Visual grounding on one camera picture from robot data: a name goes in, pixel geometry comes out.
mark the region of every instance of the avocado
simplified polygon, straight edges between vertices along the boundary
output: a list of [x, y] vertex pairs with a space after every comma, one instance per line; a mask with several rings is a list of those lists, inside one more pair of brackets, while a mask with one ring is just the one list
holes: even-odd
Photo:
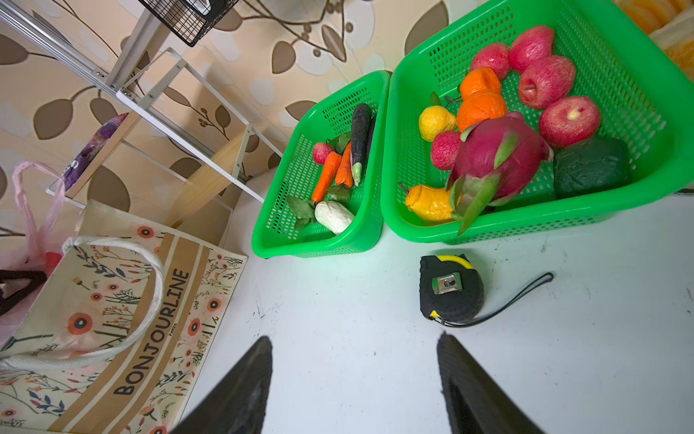
[[558, 199], [603, 192], [631, 182], [629, 149], [624, 141], [592, 137], [555, 155], [555, 194]]

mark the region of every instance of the black object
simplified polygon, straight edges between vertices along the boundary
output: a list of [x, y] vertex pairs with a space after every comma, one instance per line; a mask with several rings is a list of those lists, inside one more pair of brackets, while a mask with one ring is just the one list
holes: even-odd
[[[459, 258], [467, 262], [465, 255]], [[459, 274], [455, 291], [436, 294], [433, 279]], [[470, 321], [482, 308], [484, 286], [475, 269], [467, 269], [451, 260], [440, 260], [437, 256], [423, 256], [419, 261], [419, 304], [422, 315], [428, 319], [436, 317], [453, 323]]]
[[437, 353], [452, 434], [542, 434], [455, 337], [441, 335]]
[[371, 124], [371, 107], [361, 103], [354, 107], [352, 113], [352, 177], [355, 187], [362, 182], [362, 173], [366, 174], [366, 141], [369, 138]]
[[484, 303], [484, 285], [480, 274], [472, 268], [465, 255], [423, 256], [419, 269], [419, 308], [424, 318], [442, 326], [476, 326], [500, 314], [511, 304], [554, 278], [553, 273], [546, 272], [524, 287], [501, 309], [476, 319], [475, 315]]
[[262, 336], [171, 434], [260, 434], [272, 376], [272, 344]]
[[0, 315], [4, 315], [14, 308], [17, 303], [24, 300], [26, 296], [31, 294], [43, 285], [48, 277], [44, 272], [14, 272], [10, 270], [0, 269], [0, 283], [7, 283], [8, 281], [23, 281], [29, 280], [22, 289], [15, 291], [13, 294], [5, 297], [3, 290], [0, 290]]
[[139, 0], [189, 47], [194, 46], [239, 0]]
[[619, 139], [592, 137], [555, 155], [558, 199], [602, 192], [629, 184], [629, 149]]
[[369, 134], [366, 136], [366, 161], [364, 162], [364, 173], [369, 165], [369, 155], [371, 155], [371, 142], [373, 142], [373, 133], [376, 130], [376, 116], [371, 118], [369, 124]]

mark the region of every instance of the orange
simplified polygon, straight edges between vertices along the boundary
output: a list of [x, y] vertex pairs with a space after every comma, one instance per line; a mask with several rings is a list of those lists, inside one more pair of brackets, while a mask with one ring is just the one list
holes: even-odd
[[485, 119], [497, 119], [509, 112], [504, 98], [492, 90], [480, 90], [470, 95], [458, 110], [458, 130]]
[[491, 68], [475, 69], [468, 74], [460, 85], [460, 96], [467, 101], [473, 93], [481, 90], [491, 90], [501, 95], [501, 82]]

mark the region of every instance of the green plastic basket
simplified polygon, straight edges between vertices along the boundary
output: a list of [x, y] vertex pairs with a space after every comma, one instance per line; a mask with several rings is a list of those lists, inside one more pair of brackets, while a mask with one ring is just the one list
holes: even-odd
[[[383, 136], [390, 75], [386, 71], [367, 74], [316, 104], [301, 119], [277, 168], [275, 179], [263, 203], [253, 230], [253, 251], [261, 258], [294, 255], [301, 258], [340, 255], [369, 250], [381, 236], [383, 216], [380, 188], [383, 163]], [[353, 188], [347, 208], [354, 221], [340, 235], [321, 224], [297, 231], [296, 217], [287, 205], [287, 195], [311, 199], [323, 166], [313, 161], [313, 146], [352, 129], [352, 112], [367, 103], [376, 114], [366, 176]]]
[[[436, 169], [418, 118], [432, 91], [459, 96], [473, 56], [492, 42], [511, 45], [523, 31], [545, 24], [556, 31], [555, 53], [576, 65], [572, 95], [600, 108], [598, 135], [629, 145], [633, 183], [607, 192], [555, 200], [553, 170], [541, 166], [511, 203], [477, 218], [461, 237], [459, 223], [426, 226], [405, 207], [407, 187], [443, 187], [449, 172]], [[537, 129], [541, 111], [518, 99], [520, 76], [502, 83], [509, 110]], [[449, 107], [457, 113], [457, 106]], [[610, 0], [490, 1], [411, 52], [391, 79], [384, 141], [381, 209], [388, 226], [406, 240], [461, 244], [596, 223], [611, 213], [656, 201], [694, 179], [694, 85]]]

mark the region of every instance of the tote bag handle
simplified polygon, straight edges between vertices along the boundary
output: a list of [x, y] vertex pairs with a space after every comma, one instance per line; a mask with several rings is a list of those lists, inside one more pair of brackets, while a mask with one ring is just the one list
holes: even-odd
[[121, 353], [123, 350], [127, 349], [130, 345], [142, 337], [145, 331], [152, 324], [152, 321], [154, 321], [154, 317], [159, 312], [162, 305], [162, 300], [164, 298], [164, 267], [162, 262], [159, 260], [159, 257], [152, 250], [149, 250], [138, 243], [125, 241], [121, 238], [85, 236], [68, 238], [67, 241], [62, 245], [63, 255], [65, 255], [72, 247], [82, 244], [130, 249], [141, 254], [152, 265], [155, 277], [154, 295], [142, 323], [140, 323], [140, 325], [130, 335], [128, 335], [128, 337], [123, 339], [120, 345], [112, 348], [100, 349], [68, 359], [55, 359], [17, 354], [6, 358], [0, 358], [0, 370], [26, 369], [36, 371], [39, 369], [59, 369], [64, 371], [67, 369], [77, 369], [93, 365], [94, 363], [104, 361], [108, 358], [113, 358], [118, 353]]

